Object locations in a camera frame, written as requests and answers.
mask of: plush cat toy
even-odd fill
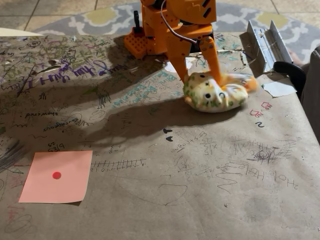
[[[184,79],[184,100],[192,108],[207,113],[220,113],[239,107],[248,99],[248,92],[257,88],[254,77],[228,73],[221,87],[209,72],[194,72]]]

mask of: pink sticky note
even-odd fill
[[[36,152],[19,203],[73,203],[85,198],[92,151]]]

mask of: white paper scrap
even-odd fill
[[[277,98],[296,93],[297,90],[292,85],[289,78],[284,78],[272,83],[263,84],[262,88],[271,94],[272,97]]]

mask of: red dot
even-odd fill
[[[52,174],[52,177],[54,179],[59,179],[61,178],[61,173],[59,171],[55,171],[53,174]]]

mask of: drawn heart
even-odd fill
[[[168,137],[166,138],[166,140],[169,141],[169,142],[173,142],[172,136],[168,136]]]
[[[165,133],[165,134],[167,134],[167,133],[170,133],[170,132],[172,132],[172,130],[167,130],[167,129],[163,129],[163,132]]]

